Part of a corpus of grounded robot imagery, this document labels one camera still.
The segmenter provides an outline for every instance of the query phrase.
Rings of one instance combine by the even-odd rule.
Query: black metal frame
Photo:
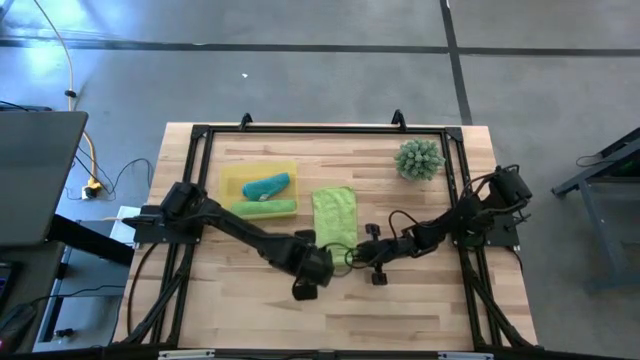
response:
[[[202,155],[202,161],[198,174],[198,185],[204,186],[207,179],[207,172],[209,169],[209,160],[211,157],[211,150],[213,145],[213,137],[216,133],[233,133],[233,132],[247,132],[247,133],[324,133],[324,134],[407,134],[407,135],[435,135],[438,136],[442,146],[443,156],[446,159],[445,172],[449,184],[449,198],[451,206],[455,206],[458,201],[458,193],[456,187],[456,179],[453,171],[453,158],[449,148],[450,142],[454,141],[456,151],[458,154],[458,161],[460,162],[460,168],[462,171],[462,178],[464,185],[468,184],[471,180],[469,175],[469,168],[467,164],[466,152],[464,149],[464,139],[462,136],[462,129],[460,127],[407,127],[406,121],[402,112],[396,110],[392,122],[397,127],[390,126],[291,126],[291,125],[253,125],[251,115],[245,114],[239,125],[194,125],[191,131],[191,139],[189,143],[189,149],[187,152],[187,158],[185,162],[185,169],[182,177],[182,181],[191,181],[193,175],[193,168],[195,163],[195,155],[198,147],[198,143],[201,139],[204,139],[204,151]],[[199,233],[193,234],[197,237],[202,235],[202,228],[198,229]],[[461,234],[454,235],[454,243],[458,243]],[[178,244],[170,244],[169,251],[167,253],[164,274],[161,283],[161,292],[166,288],[170,281],[174,267],[176,256],[178,253]],[[465,270],[465,267],[471,266],[469,262],[469,254],[464,246],[457,246],[460,255],[460,264],[463,268],[462,276],[465,288],[465,296],[467,300],[467,309],[469,313],[469,323],[471,326],[471,334],[473,338],[474,347],[479,345],[485,345],[485,341],[481,334],[480,319],[478,315],[478,309],[476,305],[474,289],[472,286],[472,279],[470,277],[469,269]],[[186,245],[185,251],[189,253],[189,257],[193,257],[195,245]],[[476,252],[476,257],[479,266],[479,279],[488,296],[493,299],[491,292],[491,285],[489,279],[489,270],[487,267],[487,261],[484,250],[480,249]],[[184,306],[186,301],[186,290],[188,280],[180,285],[178,291],[178,297],[175,304],[175,312],[173,317],[173,323],[167,342],[177,346],[180,330],[182,326],[182,316],[184,314]],[[500,331],[498,324],[494,317],[487,311],[490,323],[491,332],[491,344],[502,345]],[[159,343],[162,332],[162,324],[164,322],[164,310],[157,319],[153,326],[151,333],[151,342]]]

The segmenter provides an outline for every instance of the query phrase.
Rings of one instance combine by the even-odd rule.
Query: laptop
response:
[[[43,243],[85,112],[0,112],[0,251]]]

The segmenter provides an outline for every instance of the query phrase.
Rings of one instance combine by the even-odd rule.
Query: yellow cable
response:
[[[38,2],[38,0],[33,0],[33,2],[36,4],[38,9],[40,9],[40,12],[42,12],[42,15],[44,15],[44,18],[47,19],[47,22],[51,26],[51,29],[53,30],[53,32],[56,33],[58,40],[60,40],[60,44],[62,44],[62,47],[64,48],[64,54],[67,56],[67,64],[69,64],[69,90],[73,91],[73,64],[71,63],[71,56],[69,55],[69,49],[67,49],[67,44],[65,44],[64,40],[62,39],[62,36],[60,36],[60,33],[58,32],[58,29],[56,29],[55,25],[53,25],[53,22],[51,21],[51,19],[49,19],[49,15],[47,15],[47,13],[44,11],[42,6],[40,6],[40,3]],[[69,106],[69,111],[73,111],[73,106],[71,104],[71,96],[67,96],[67,103]],[[91,176],[89,176],[89,181],[87,182],[87,185],[92,189],[98,190],[101,188],[101,185],[98,181],[96,181],[98,174],[96,172],[96,152],[95,152],[95,149],[93,148],[93,142],[91,141],[91,138],[89,137],[89,134],[86,131],[82,132],[82,137],[87,141],[87,144],[89,144],[89,155],[91,157]]]

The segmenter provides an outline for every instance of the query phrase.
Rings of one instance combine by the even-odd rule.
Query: wire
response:
[[[24,110],[24,111],[26,111],[26,112],[29,112],[29,109],[27,109],[27,108],[25,108],[25,107],[23,107],[23,106],[20,106],[20,105],[18,105],[18,104],[14,104],[14,103],[10,103],[10,102],[8,102],[8,101],[2,101],[2,100],[0,100],[0,103],[5,104],[5,105],[9,105],[9,106],[13,106],[14,108],[17,108],[17,109],[20,109],[20,110]]]
[[[89,156],[89,154],[87,154],[84,150],[82,150],[82,148],[78,147],[78,150],[80,150],[83,154]],[[107,186],[105,186],[105,184],[103,182],[101,182],[98,178],[93,177],[93,175],[91,174],[91,171],[89,170],[87,165],[85,165],[84,162],[82,162],[82,160],[80,160],[80,158],[78,158],[77,155],[75,156],[75,159],[80,163],[82,168],[84,168],[84,170],[89,174],[89,176],[94,178],[96,183],[100,184],[100,186],[105,190],[105,192],[108,195],[113,194],[113,199],[105,199],[106,201],[113,201],[113,200],[117,199],[116,187],[118,186],[118,182],[120,181],[120,177],[122,176],[124,171],[129,166],[135,164],[138,161],[144,161],[145,163],[147,163],[147,185],[149,186],[149,188],[151,188],[151,181],[153,179],[153,172],[155,171],[155,169],[153,168],[153,165],[151,164],[151,162],[146,158],[137,158],[135,160],[129,161],[125,166],[122,167],[122,169],[118,173],[118,176],[116,177],[116,182],[115,183],[111,180],[109,175],[107,175],[107,173],[99,165],[97,165],[97,163],[95,163],[95,161],[92,160],[98,166],[98,169],[104,175],[104,177],[107,179],[107,181],[109,181],[109,184],[111,185],[111,189],[109,189]],[[70,199],[70,200],[80,200],[80,199],[77,199],[77,198],[71,198],[69,196],[68,192],[69,192],[69,190],[67,190],[67,198],[68,199]]]
[[[68,298],[68,297],[74,297],[78,294],[81,294],[83,292],[87,292],[87,291],[98,291],[104,288],[124,288],[124,286],[122,285],[102,285],[102,286],[98,286],[97,288],[93,288],[93,289],[82,289],[82,290],[78,290],[74,293],[71,294],[65,294],[65,295],[49,295],[49,296],[42,296],[39,298],[36,298],[34,300],[32,300],[29,304],[30,305],[35,305],[36,303],[38,303],[39,301],[42,300],[46,300],[46,299],[50,299],[50,298]]]
[[[91,178],[92,178],[92,179],[95,179],[95,181],[96,181],[98,184],[100,184],[100,186],[101,186],[102,188],[106,189],[106,187],[104,186],[104,184],[103,184],[102,182],[100,182],[100,180],[98,180],[98,178],[94,177],[94,176],[91,174],[91,170],[89,170],[89,168],[87,167],[87,165],[85,165],[85,164],[82,162],[82,160],[80,160],[80,158],[78,157],[78,155],[76,155],[76,156],[75,156],[75,158],[76,158],[76,160],[80,163],[80,165],[82,166],[82,168],[83,168],[83,169],[85,169],[85,170],[87,171],[87,173],[89,173],[89,176],[91,176]],[[107,177],[107,180],[109,180],[109,183],[111,183],[111,184],[113,185],[113,182],[111,182],[111,179],[109,179],[109,177]],[[113,199],[105,199],[105,201],[113,201],[113,200],[115,200],[115,199],[116,199],[116,197],[114,196],[114,198],[113,198]]]
[[[478,176],[477,178],[469,181],[464,188],[462,188],[462,192],[460,193],[460,198],[458,199],[458,201],[462,200],[465,198],[465,193],[468,189],[471,189],[471,184],[473,184],[474,182],[482,179],[482,183],[480,183],[480,186],[478,186],[478,188],[476,189],[476,191],[471,192],[471,194],[473,195],[474,193],[477,194],[478,192],[480,192],[480,189],[482,189],[482,187],[484,186],[484,184],[486,184],[487,181],[489,181],[489,179],[491,179],[492,177],[494,177],[496,175],[495,172],[492,172],[490,174],[485,174],[482,176]]]
[[[73,197],[71,197],[71,195],[69,195],[69,191],[70,191],[70,190],[69,190],[69,188],[68,188],[68,187],[66,187],[66,186],[64,187],[64,191],[65,191],[65,192],[66,192],[66,194],[67,194],[67,199],[69,199],[69,200],[73,200],[73,201],[82,200],[82,198],[81,198],[81,197],[79,197],[79,198],[73,198]]]
[[[356,270],[360,270],[360,269],[366,269],[367,267],[375,264],[376,262],[378,262],[378,260],[380,260],[380,258],[382,257],[382,255],[388,253],[389,251],[391,251],[391,247],[388,247],[385,251],[381,251],[378,254],[376,254],[376,256],[373,257],[373,259],[369,260],[367,263],[363,264],[363,265],[354,265],[353,264],[353,251],[356,249],[351,249],[349,251],[347,251],[344,254],[344,262],[347,264],[347,266],[349,266],[352,269],[356,269]]]
[[[326,248],[328,248],[329,246],[339,246],[339,247],[341,247],[341,248],[343,248],[343,249],[347,250],[347,252],[352,251],[352,250],[355,250],[355,249],[350,248],[350,247],[348,247],[347,245],[345,245],[345,244],[343,244],[343,243],[339,243],[339,242],[331,242],[331,243],[325,244],[325,245],[322,247],[322,249],[326,249]],[[346,258],[345,258],[345,262],[344,262],[344,263],[345,263],[345,265],[347,265],[348,270],[347,270],[346,272],[344,272],[344,273],[341,273],[341,274],[336,274],[336,273],[334,272],[334,273],[333,273],[333,277],[341,278],[341,277],[345,277],[345,276],[347,276],[347,275],[349,275],[349,274],[351,273],[351,270],[353,270],[353,268],[352,268],[351,266],[349,266],[348,262],[346,261]]]
[[[595,165],[599,165],[599,164],[603,164],[603,163],[613,163],[613,162],[615,162],[613,160],[600,160],[600,161],[596,161],[596,162],[591,163],[591,164],[581,164],[580,163],[580,160],[582,160],[582,159],[593,159],[593,158],[599,158],[599,157],[600,156],[598,154],[580,156],[579,158],[576,159],[576,166],[578,166],[578,167],[591,167],[591,166],[595,166]]]
[[[518,254],[518,252],[516,251],[516,249],[513,248],[513,246],[505,246],[505,248],[513,253],[513,255],[516,256],[516,259],[518,259],[518,264],[520,264],[520,272],[524,272],[524,269],[522,267],[522,259],[520,258],[520,254]]]
[[[136,287],[136,284],[138,283],[138,277],[140,277],[140,272],[142,271],[142,266],[144,265],[144,263],[147,261],[147,258],[149,257],[149,255],[151,255],[151,252],[153,251],[153,249],[156,248],[156,246],[158,246],[158,243],[155,243],[153,245],[151,245],[149,247],[149,250],[147,250],[144,255],[142,255],[142,259],[140,259],[140,264],[138,264],[138,268],[136,269],[136,273],[133,275],[133,280],[131,281],[131,289],[129,289],[129,299],[127,300],[127,336],[131,335],[131,307],[133,305],[133,290]]]
[[[116,336],[116,330],[118,328],[118,321],[120,321],[120,308],[122,308],[122,301],[124,299],[120,298],[120,301],[118,302],[118,307],[116,307],[116,318],[114,319],[113,322],[113,332],[111,333],[111,337],[109,338],[109,341],[107,342],[107,344],[111,344],[111,342],[113,342],[113,338]]]
[[[418,222],[415,218],[413,218],[413,216],[409,215],[407,212],[402,211],[402,210],[393,210],[391,212],[391,214],[389,214],[389,227],[391,228],[391,232],[393,233],[393,238],[397,241],[398,240],[398,235],[396,233],[396,229],[393,226],[393,223],[391,222],[391,218],[393,217],[393,215],[395,214],[402,214],[404,216],[406,216],[407,218],[409,218],[409,220],[413,221],[414,224],[423,227],[423,228],[434,228],[434,227],[438,227],[440,226],[439,224],[435,224],[435,225],[429,225],[431,224],[434,220],[430,220],[427,222],[427,224],[423,224],[421,222]]]
[[[67,48],[67,44],[64,42],[64,39],[62,38],[62,36],[60,36],[58,29],[56,29],[56,26],[53,25],[53,21],[51,21],[51,19],[49,18],[49,15],[47,15],[47,12],[44,11],[44,9],[42,8],[38,0],[33,0],[33,2],[36,4],[38,9],[40,9],[40,12],[49,23],[49,26],[51,26],[51,30],[53,30],[53,32],[56,34],[56,37],[58,38],[58,40],[60,41],[60,44],[62,45],[62,48],[64,49],[64,54],[67,57],[67,64],[69,65],[69,90],[65,91],[65,95],[67,96],[68,109],[69,111],[73,111],[73,106],[71,105],[71,98],[75,97],[76,95],[75,95],[75,92],[73,91],[73,62],[71,61],[71,56],[69,55],[69,49]],[[95,159],[96,159],[95,148],[93,146],[93,141],[91,141],[91,137],[89,137],[89,134],[86,131],[82,132],[82,137],[85,139],[87,144],[89,144],[89,152],[91,154],[90,157],[92,160],[91,173],[90,173],[91,176],[89,177],[89,181],[87,183],[90,187],[96,187],[96,184],[100,184],[100,182],[95,181],[97,180],[96,167],[95,167]]]
[[[80,152],[82,152],[83,154],[85,154],[88,157],[89,154],[87,154],[86,151],[84,151],[81,147],[78,147],[78,150],[80,150]],[[153,165],[151,164],[151,161],[149,161],[149,159],[147,158],[137,158],[134,160],[129,161],[125,166],[122,167],[122,170],[120,170],[120,172],[118,173],[118,176],[116,177],[116,181],[115,183],[113,181],[111,181],[111,178],[109,178],[109,176],[107,175],[107,173],[100,167],[100,165],[94,161],[93,159],[91,159],[91,161],[93,162],[93,164],[95,166],[98,167],[98,170],[100,170],[100,172],[102,173],[102,175],[104,175],[104,177],[107,178],[107,180],[109,180],[109,183],[111,184],[111,190],[105,188],[105,191],[107,191],[107,193],[109,195],[111,195],[113,192],[115,192],[115,188],[118,186],[118,181],[120,181],[120,176],[122,176],[122,173],[127,169],[127,167],[129,167],[130,165],[135,164],[138,161],[144,161],[147,163],[147,185],[149,187],[151,187],[151,181],[153,180],[153,174],[152,172],[155,171],[155,169],[153,168]]]

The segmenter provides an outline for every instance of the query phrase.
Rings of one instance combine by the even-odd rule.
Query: metal stand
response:
[[[595,183],[637,183],[640,185],[640,128],[632,131],[599,153],[602,160],[582,171],[561,185],[551,189],[556,197],[563,198],[572,190],[579,190],[595,228],[596,236],[605,255],[610,275],[606,279],[587,282],[587,291],[600,291],[620,286],[640,285],[640,272],[629,270],[629,261],[622,247],[623,239],[608,235],[609,226],[601,209],[593,198],[592,184]]]

